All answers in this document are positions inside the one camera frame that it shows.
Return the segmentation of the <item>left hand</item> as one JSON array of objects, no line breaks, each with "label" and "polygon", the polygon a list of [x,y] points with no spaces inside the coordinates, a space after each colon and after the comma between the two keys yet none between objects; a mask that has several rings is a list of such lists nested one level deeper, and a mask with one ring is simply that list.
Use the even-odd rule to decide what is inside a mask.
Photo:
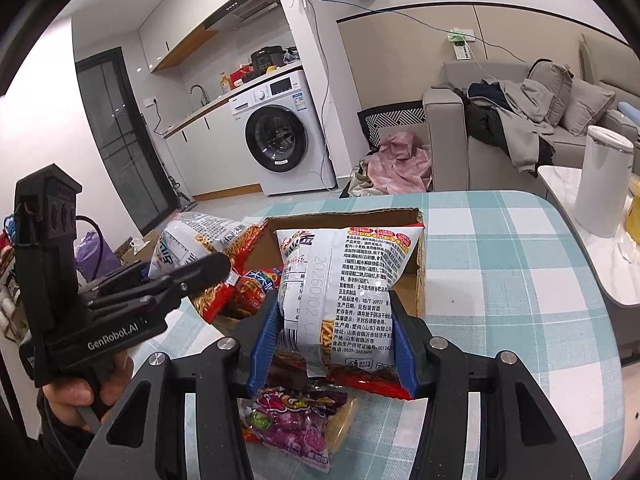
[{"label": "left hand", "polygon": [[[134,361],[127,351],[113,356],[114,370],[101,386],[99,397],[106,406],[113,406],[131,382]],[[47,399],[53,415],[62,424],[94,433],[80,414],[80,408],[88,408],[94,402],[94,391],[82,378],[62,378],[45,385],[42,393]]]}]

